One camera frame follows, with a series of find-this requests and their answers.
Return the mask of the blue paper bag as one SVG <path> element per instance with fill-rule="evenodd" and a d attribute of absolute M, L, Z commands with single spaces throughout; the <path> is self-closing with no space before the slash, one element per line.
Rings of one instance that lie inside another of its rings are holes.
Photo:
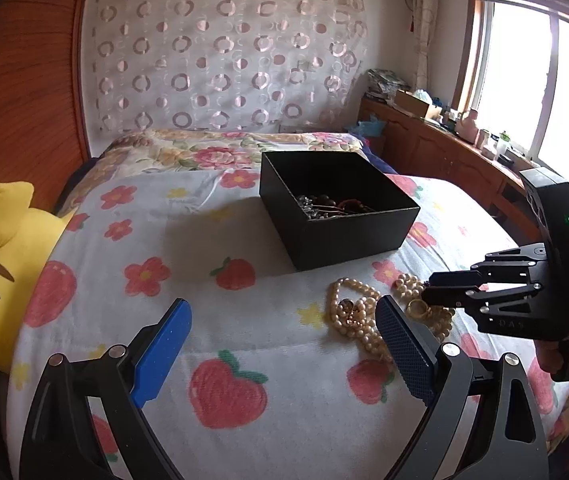
<path fill-rule="evenodd" d="M 356 125 L 347 127 L 347 133 L 353 136 L 363 136 L 364 138 L 377 138 L 382 136 L 387 123 L 380 120 L 375 115 L 371 115 L 368 120 L 358 120 Z"/>

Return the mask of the yellow striped plush toy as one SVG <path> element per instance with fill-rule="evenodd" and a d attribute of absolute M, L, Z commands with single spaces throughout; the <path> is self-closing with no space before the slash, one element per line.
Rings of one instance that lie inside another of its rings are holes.
<path fill-rule="evenodd" d="M 16 338 L 39 275 L 71 217 L 30 206 L 34 185 L 0 183 L 0 372 L 11 368 Z"/>

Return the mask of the wooden side cabinet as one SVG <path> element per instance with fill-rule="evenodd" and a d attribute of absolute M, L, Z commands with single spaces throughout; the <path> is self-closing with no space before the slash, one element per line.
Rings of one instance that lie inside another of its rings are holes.
<path fill-rule="evenodd" d="M 520 177 L 487 159 L 448 131 L 406 115 L 388 104 L 364 98 L 360 120 L 385 122 L 380 157 L 405 176 L 437 178 L 458 186 L 520 244 L 539 242 L 535 215 Z"/>

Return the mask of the brown wooden wardrobe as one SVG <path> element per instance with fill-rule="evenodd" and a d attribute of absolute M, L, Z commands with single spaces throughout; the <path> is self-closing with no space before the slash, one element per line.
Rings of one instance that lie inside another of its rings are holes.
<path fill-rule="evenodd" d="M 0 0 L 0 183 L 50 210 L 89 148 L 80 96 L 85 0 Z"/>

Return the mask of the pink bottle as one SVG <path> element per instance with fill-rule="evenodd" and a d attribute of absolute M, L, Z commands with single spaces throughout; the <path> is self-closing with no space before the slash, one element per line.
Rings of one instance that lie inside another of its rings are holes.
<path fill-rule="evenodd" d="M 470 108 L 467 111 L 467 115 L 460 119 L 457 124 L 456 132 L 463 141 L 470 144 L 475 144 L 477 137 L 479 135 L 479 128 L 477 126 L 478 111 L 474 108 Z"/>

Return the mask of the cardboard tissue box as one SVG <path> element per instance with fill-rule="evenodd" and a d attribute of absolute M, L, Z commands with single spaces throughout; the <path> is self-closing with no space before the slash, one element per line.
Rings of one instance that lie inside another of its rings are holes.
<path fill-rule="evenodd" d="M 397 90 L 394 96 L 394 106 L 407 114 L 420 119 L 435 119 L 442 113 L 441 106 L 435 106 L 422 101 L 411 93 Z"/>

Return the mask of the floral rose quilt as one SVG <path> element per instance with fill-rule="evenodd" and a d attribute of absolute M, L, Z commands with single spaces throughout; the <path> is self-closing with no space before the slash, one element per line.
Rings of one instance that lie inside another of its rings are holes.
<path fill-rule="evenodd" d="M 83 203 L 99 185 L 113 179 L 164 171 L 254 170 L 267 151 L 364 153 L 363 141 L 350 133 L 258 133 L 149 129 L 113 141 L 82 179 L 61 197 L 63 216 Z"/>

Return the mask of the dark blue bed sheet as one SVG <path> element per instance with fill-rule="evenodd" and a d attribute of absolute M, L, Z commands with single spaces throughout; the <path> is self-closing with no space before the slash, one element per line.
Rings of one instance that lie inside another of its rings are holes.
<path fill-rule="evenodd" d="M 385 138 L 383 136 L 364 136 L 357 132 L 351 132 L 351 136 L 354 136 L 355 139 L 361 142 L 362 152 L 371 165 L 384 174 L 397 174 L 397 171 L 382 157 L 382 151 L 385 147 Z"/>

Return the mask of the jewelry pile in box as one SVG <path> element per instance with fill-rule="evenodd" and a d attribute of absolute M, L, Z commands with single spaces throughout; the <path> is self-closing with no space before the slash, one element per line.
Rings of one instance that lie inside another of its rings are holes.
<path fill-rule="evenodd" d="M 309 220 L 323 220 L 368 214 L 373 208 L 360 200 L 332 200 L 328 195 L 300 195 L 297 203 Z"/>

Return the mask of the strawberry flower print blanket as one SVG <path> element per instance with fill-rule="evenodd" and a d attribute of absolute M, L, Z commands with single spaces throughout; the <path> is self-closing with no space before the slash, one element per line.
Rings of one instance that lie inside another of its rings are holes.
<path fill-rule="evenodd" d="M 513 239 L 449 182 L 400 178 L 420 211 L 395 252 L 294 269 L 255 171 L 119 177 L 64 232 L 13 356 L 7 441 L 19 463 L 40 374 L 127 344 L 176 298 L 190 335 L 144 408 L 188 479 L 380 479 L 423 413 L 401 376 L 327 321 L 340 278 L 389 292 L 396 276 L 466 269 Z"/>

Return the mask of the window with wooden frame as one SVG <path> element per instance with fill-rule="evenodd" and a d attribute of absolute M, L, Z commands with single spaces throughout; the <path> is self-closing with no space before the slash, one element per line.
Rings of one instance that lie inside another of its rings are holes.
<path fill-rule="evenodd" d="M 569 181 L 569 1 L 469 0 L 456 96 L 512 160 Z"/>

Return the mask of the sheer circle pattern curtain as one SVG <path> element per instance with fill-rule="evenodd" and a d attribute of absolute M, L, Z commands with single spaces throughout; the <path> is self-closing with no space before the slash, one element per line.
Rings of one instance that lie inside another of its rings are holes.
<path fill-rule="evenodd" d="M 364 0 L 87 0 L 87 126 L 335 128 L 368 48 Z"/>

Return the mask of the stack of papers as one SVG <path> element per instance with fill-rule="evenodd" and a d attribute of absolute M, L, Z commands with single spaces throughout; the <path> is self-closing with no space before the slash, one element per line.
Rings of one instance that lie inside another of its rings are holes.
<path fill-rule="evenodd" d="M 397 91 L 406 91 L 411 88 L 393 70 L 370 68 L 370 70 L 367 70 L 366 76 L 367 90 L 365 91 L 365 97 L 373 101 L 381 103 L 393 102 Z"/>

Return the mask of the black square jewelry box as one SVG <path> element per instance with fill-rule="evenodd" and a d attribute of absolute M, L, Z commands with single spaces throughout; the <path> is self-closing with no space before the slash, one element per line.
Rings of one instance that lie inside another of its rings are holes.
<path fill-rule="evenodd" d="M 260 198 L 299 271 L 399 249 L 419 205 L 356 153 L 265 152 Z"/>

